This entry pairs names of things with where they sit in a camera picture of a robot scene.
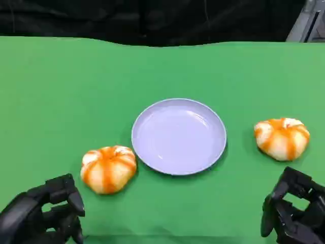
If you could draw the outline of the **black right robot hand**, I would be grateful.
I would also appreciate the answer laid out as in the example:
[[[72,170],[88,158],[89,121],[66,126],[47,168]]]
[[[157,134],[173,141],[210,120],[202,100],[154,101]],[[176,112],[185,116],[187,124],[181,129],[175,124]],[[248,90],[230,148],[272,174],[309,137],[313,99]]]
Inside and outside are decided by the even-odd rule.
[[[309,202],[300,210],[285,200],[291,194]],[[275,230],[277,243],[324,243],[324,187],[312,177],[286,167],[263,203],[261,237]]]

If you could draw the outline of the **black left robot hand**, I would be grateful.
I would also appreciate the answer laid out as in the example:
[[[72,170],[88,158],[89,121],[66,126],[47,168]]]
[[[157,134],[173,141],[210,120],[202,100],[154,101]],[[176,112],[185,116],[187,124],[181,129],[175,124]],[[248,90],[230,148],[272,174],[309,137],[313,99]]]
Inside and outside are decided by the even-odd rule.
[[[1,212],[1,243],[83,243],[82,197],[65,174],[18,194]]]

